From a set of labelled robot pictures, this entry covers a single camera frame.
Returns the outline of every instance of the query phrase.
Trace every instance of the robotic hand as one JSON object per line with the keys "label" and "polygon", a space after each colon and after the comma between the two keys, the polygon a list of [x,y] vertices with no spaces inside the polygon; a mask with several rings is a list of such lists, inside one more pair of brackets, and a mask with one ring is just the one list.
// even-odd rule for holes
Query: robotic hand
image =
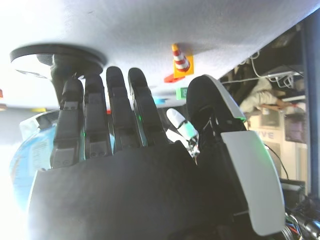
{"label": "robotic hand", "polygon": [[107,69],[109,125],[101,78],[85,78],[84,114],[81,83],[64,86],[51,169],[37,172],[31,190],[30,240],[233,239],[282,230],[275,167],[219,82],[204,75],[188,88],[197,166],[181,142],[168,143],[141,70],[128,73],[133,113],[121,70]]}

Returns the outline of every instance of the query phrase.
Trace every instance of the black finger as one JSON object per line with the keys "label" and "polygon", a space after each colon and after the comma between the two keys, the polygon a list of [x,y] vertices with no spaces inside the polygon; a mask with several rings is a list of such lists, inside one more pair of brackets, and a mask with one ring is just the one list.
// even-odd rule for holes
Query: black finger
{"label": "black finger", "polygon": [[98,74],[85,76],[85,158],[112,155],[105,88]]}
{"label": "black finger", "polygon": [[128,73],[128,81],[143,145],[168,143],[145,75],[139,68],[131,68]]}
{"label": "black finger", "polygon": [[124,76],[118,67],[108,67],[106,85],[112,112],[114,153],[127,148],[140,147]]}
{"label": "black finger", "polygon": [[65,83],[50,156],[52,168],[71,166],[81,157],[81,129],[84,121],[83,97],[84,88],[78,79],[71,79]]}

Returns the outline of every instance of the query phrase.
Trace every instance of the traffic cone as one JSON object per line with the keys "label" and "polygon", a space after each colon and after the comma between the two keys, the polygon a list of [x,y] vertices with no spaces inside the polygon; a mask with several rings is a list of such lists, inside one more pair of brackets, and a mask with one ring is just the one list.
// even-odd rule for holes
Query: traffic cone
{"label": "traffic cone", "polygon": [[172,44],[173,53],[173,76],[174,78],[182,78],[186,75],[194,74],[194,57],[185,56],[179,50],[177,44]]}

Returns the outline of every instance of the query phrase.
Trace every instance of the black cable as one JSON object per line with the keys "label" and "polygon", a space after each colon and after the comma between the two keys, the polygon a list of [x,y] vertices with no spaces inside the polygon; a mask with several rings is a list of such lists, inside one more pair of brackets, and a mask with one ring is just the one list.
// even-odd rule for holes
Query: black cable
{"label": "black cable", "polygon": [[269,147],[268,145],[266,145],[266,144],[265,144],[265,146],[267,146],[267,147],[269,148],[269,150],[270,150],[271,152],[273,152],[273,154],[274,154],[274,155],[276,155],[276,157],[279,159],[279,161],[280,161],[280,163],[281,163],[281,166],[283,167],[283,170],[284,170],[284,172],[285,172],[286,179],[288,179],[288,180],[289,180],[288,172],[287,172],[287,170],[286,170],[286,168],[285,168],[285,166],[284,166],[283,162],[281,161],[281,158],[278,156],[278,154],[276,154],[276,152],[275,152],[275,151],[273,151],[273,150],[272,150],[272,148],[270,148],[270,147]]}
{"label": "black cable", "polygon": [[301,72],[295,70],[293,67],[290,67],[289,65],[285,65],[285,64],[283,66],[287,67],[288,69],[291,69],[295,73],[299,74],[301,77],[303,77],[303,78],[305,77]]}

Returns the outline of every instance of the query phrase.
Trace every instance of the orange object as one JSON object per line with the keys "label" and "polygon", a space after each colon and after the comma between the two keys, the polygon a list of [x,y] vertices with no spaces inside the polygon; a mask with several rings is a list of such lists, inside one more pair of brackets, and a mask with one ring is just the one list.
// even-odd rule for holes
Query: orange object
{"label": "orange object", "polygon": [[175,83],[175,82],[177,82],[181,79],[184,79],[184,78],[185,78],[184,76],[175,78],[174,74],[171,74],[171,75],[164,78],[164,82],[165,83]]}
{"label": "orange object", "polygon": [[194,74],[194,57],[185,56],[177,44],[172,44],[173,76],[175,79]]}

